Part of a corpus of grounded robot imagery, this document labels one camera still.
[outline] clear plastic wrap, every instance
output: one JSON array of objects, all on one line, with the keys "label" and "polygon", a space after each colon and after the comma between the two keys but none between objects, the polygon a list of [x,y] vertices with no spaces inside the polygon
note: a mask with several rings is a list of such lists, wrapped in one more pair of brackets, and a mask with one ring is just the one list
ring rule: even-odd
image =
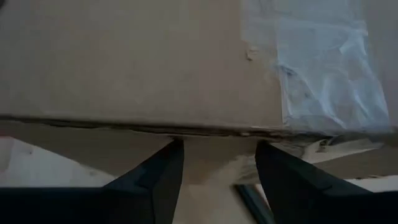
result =
[{"label": "clear plastic wrap", "polygon": [[360,0],[243,0],[243,39],[277,68],[287,126],[324,133],[389,126],[361,12]]}]

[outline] white surface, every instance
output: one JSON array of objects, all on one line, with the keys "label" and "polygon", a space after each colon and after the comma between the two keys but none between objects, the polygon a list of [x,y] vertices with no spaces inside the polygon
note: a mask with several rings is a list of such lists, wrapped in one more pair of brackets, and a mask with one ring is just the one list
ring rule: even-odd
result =
[{"label": "white surface", "polygon": [[114,179],[13,138],[0,138],[0,152],[1,187],[101,187]]}]

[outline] torn cardboard edge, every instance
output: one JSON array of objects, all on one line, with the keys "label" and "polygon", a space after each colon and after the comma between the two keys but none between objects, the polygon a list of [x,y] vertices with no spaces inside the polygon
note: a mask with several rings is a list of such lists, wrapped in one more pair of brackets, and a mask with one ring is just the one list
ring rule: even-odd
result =
[{"label": "torn cardboard edge", "polygon": [[44,124],[58,128],[85,128],[85,129],[115,129],[130,130],[140,133],[187,135],[187,136],[216,136],[216,137],[259,137],[270,142],[305,141],[315,142],[321,139],[330,139],[320,133],[292,131],[287,129],[267,128],[226,128],[219,126],[177,125],[170,123],[117,123],[105,121],[80,121],[75,119],[47,119],[26,116],[0,116],[0,121],[13,121],[25,124]]}]

